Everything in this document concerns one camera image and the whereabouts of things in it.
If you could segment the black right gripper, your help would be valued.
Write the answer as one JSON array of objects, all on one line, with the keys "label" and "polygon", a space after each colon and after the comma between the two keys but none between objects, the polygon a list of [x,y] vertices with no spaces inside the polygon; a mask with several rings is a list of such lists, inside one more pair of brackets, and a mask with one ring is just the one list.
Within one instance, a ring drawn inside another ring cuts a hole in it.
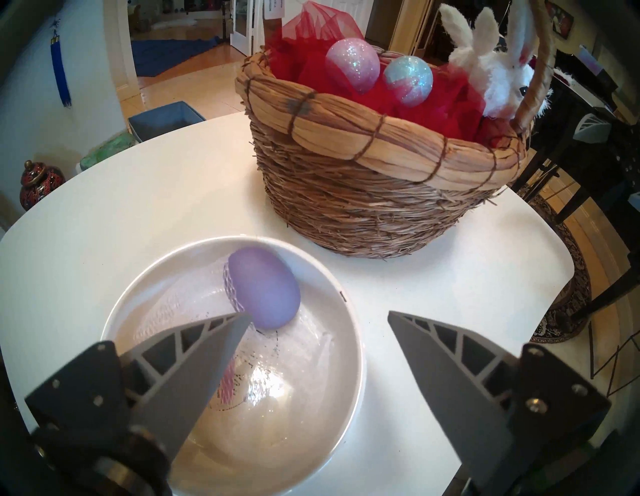
[{"label": "black right gripper", "polygon": [[[631,189],[639,190],[639,121],[629,125],[588,113],[578,122],[573,140],[590,145],[605,144],[607,153],[619,166]],[[639,211],[639,191],[629,191],[625,195],[626,201]]]}]

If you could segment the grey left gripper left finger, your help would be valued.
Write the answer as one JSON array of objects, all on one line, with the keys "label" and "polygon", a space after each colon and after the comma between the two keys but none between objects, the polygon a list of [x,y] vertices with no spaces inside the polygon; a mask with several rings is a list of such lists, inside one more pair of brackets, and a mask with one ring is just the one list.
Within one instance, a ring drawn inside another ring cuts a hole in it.
[{"label": "grey left gripper left finger", "polygon": [[96,342],[26,398],[35,444],[120,457],[137,443],[172,462],[217,391],[252,323],[230,313],[165,329],[119,355]]}]

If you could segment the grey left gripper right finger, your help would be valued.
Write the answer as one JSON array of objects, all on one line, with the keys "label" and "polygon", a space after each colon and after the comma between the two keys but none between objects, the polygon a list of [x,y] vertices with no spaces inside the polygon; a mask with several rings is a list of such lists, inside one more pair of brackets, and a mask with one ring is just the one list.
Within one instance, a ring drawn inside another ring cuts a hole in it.
[{"label": "grey left gripper right finger", "polygon": [[513,356],[468,329],[398,311],[387,320],[470,485],[525,484],[585,444],[611,408],[538,344]]}]

